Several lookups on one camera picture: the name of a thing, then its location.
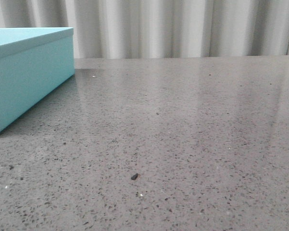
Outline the small black debris chip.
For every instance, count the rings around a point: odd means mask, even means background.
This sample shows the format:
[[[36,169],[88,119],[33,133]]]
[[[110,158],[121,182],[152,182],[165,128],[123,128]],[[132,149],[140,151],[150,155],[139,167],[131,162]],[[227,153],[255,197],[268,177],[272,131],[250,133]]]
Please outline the small black debris chip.
[[[138,173],[134,174],[134,175],[131,177],[131,180],[136,180],[136,179],[138,178],[138,176],[139,176]]]

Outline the light blue storage box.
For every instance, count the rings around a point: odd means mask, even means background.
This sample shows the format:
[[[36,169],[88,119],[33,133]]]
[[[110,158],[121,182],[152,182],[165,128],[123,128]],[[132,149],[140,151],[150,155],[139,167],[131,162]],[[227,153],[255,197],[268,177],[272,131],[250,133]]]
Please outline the light blue storage box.
[[[0,132],[75,73],[71,27],[0,28]]]

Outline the white pleated curtain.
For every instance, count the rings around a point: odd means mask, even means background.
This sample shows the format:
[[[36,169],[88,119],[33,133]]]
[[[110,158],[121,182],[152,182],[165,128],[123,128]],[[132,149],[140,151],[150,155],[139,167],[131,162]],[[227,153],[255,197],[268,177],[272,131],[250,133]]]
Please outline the white pleated curtain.
[[[75,58],[287,55],[289,0],[0,0],[0,28],[58,26]]]

